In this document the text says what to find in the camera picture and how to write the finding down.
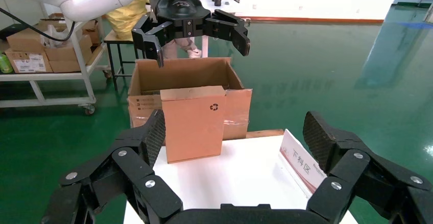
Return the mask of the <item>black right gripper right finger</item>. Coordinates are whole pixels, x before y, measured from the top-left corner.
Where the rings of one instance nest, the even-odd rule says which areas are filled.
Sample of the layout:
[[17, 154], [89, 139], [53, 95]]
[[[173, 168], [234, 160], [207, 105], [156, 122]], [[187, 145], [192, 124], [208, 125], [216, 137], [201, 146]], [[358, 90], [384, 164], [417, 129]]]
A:
[[339, 223], [359, 197], [389, 223], [432, 223], [432, 183], [425, 177], [375, 154], [356, 134], [330, 126], [315, 111], [306, 113], [303, 138], [326, 175], [307, 211]]

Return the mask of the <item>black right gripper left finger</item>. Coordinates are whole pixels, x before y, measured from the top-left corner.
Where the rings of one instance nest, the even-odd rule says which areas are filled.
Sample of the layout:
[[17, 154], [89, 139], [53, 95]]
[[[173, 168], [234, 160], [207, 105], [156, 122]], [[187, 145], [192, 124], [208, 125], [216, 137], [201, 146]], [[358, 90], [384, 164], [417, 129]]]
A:
[[164, 113], [154, 110], [145, 124], [122, 131], [106, 151], [65, 173], [41, 223], [95, 223], [119, 195], [144, 223], [168, 222], [183, 202], [153, 169], [164, 140]]

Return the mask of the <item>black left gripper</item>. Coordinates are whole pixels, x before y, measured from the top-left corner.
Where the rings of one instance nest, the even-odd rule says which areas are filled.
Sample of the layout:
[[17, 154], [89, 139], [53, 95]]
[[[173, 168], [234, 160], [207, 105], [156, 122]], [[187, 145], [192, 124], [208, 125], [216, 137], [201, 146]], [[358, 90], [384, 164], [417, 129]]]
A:
[[245, 21], [216, 9], [213, 13], [200, 0], [150, 0], [155, 17], [143, 15], [132, 28], [134, 47], [146, 59], [164, 67], [162, 47], [173, 39], [209, 36], [232, 42], [242, 56], [250, 51], [251, 41]]

